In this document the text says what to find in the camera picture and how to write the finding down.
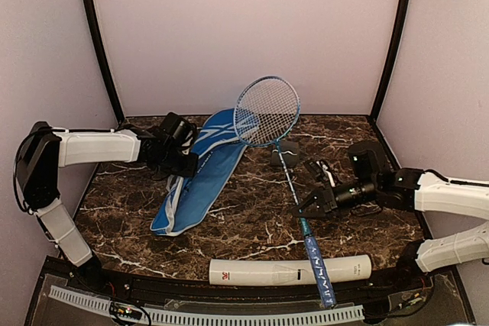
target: brown marble countertop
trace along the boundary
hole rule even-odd
[[[148,128],[163,118],[129,118]],[[205,117],[189,117],[199,126]],[[287,140],[300,159],[327,160],[343,182],[354,179],[347,148],[377,140],[363,116],[302,115]],[[315,187],[302,164],[292,170],[300,198]],[[166,181],[138,163],[103,163],[88,188],[76,224],[107,269],[176,279],[207,280],[212,258],[305,260],[293,196],[270,150],[248,148],[204,221],[177,237],[158,237],[150,225],[167,194]],[[394,266],[401,250],[423,237],[413,213],[384,209],[360,217],[309,221],[324,257],[368,254],[374,269]]]

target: white panel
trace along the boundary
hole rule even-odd
[[[127,115],[213,113],[275,74],[305,113],[370,112],[398,0],[96,0]]]
[[[379,124],[401,165],[489,180],[489,0],[411,0]],[[480,224],[427,215],[442,237]],[[480,324],[489,324],[489,278],[459,267]]]
[[[46,254],[53,253],[36,219],[14,201],[11,169],[34,122],[114,127],[82,0],[0,0],[0,324],[24,324]],[[63,200],[72,214],[93,166],[64,169]]]

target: racket handle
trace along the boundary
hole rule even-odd
[[[336,304],[335,292],[333,291],[328,272],[326,271],[326,266],[322,260],[318,243],[316,239],[311,236],[304,238],[304,245],[306,246],[307,256],[313,267],[314,277],[316,278],[322,305],[326,308],[332,307]]]

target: shuttlecock tube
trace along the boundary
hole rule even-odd
[[[368,255],[324,259],[331,282],[368,279]],[[297,261],[211,260],[209,282],[219,286],[297,286],[316,284],[311,263]]]

